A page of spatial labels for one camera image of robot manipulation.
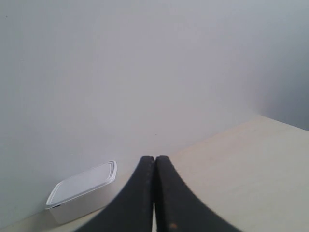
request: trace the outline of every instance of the white lid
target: white lid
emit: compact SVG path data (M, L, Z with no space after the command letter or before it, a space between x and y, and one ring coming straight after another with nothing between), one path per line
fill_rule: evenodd
M61 181L49 195L46 209L68 202L113 182L116 172L116 162L110 161Z

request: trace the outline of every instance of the plastic container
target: plastic container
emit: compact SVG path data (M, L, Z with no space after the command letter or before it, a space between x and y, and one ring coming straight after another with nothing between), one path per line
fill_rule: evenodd
M110 203L115 197L113 181L117 164L110 161L58 183L46 202L59 224L63 224Z

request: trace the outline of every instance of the beige table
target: beige table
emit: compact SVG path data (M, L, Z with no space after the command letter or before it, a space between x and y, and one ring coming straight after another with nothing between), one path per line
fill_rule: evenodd
M170 158L191 190L236 227L309 231L308 131L258 117ZM43 212L0 232L72 231L96 213L59 227Z

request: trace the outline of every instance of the white wall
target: white wall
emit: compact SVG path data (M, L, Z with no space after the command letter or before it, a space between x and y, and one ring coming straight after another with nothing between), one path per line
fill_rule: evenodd
M309 1L0 2L0 227L54 184L262 113L309 129Z

